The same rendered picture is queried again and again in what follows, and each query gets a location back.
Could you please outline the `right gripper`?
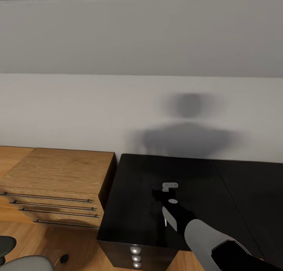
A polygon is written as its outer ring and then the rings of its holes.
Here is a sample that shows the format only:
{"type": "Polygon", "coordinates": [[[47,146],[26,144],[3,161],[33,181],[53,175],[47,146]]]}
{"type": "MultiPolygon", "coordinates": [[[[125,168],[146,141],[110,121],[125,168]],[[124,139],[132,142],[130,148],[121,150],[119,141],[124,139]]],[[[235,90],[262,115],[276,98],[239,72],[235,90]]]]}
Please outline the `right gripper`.
{"type": "Polygon", "coordinates": [[[165,196],[171,196],[175,198],[175,191],[169,189],[169,192],[164,192],[162,190],[152,190],[152,196],[155,197],[156,201],[162,201],[165,196]]]}

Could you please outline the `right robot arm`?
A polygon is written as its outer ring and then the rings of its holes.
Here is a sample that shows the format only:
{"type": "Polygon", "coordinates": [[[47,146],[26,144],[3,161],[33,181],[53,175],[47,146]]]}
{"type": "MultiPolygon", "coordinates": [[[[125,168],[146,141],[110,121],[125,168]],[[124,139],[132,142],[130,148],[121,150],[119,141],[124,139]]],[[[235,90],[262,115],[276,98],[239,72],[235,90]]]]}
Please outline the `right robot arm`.
{"type": "Polygon", "coordinates": [[[186,210],[175,199],[178,183],[163,183],[162,190],[152,190],[156,201],[162,201],[166,221],[181,234],[205,271],[283,271],[251,256],[232,237],[219,232],[186,210]]]}

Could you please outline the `swivel chair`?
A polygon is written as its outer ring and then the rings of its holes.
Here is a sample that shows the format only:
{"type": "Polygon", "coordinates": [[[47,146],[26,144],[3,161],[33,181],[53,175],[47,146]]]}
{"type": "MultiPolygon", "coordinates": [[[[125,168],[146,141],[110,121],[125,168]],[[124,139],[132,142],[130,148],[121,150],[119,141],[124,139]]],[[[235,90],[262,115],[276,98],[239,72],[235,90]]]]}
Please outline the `swivel chair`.
{"type": "Polygon", "coordinates": [[[60,256],[55,264],[46,256],[31,255],[23,256],[7,263],[5,255],[10,253],[16,246],[17,241],[11,236],[0,236],[0,271],[55,271],[60,261],[67,262],[68,254],[60,256]]]}

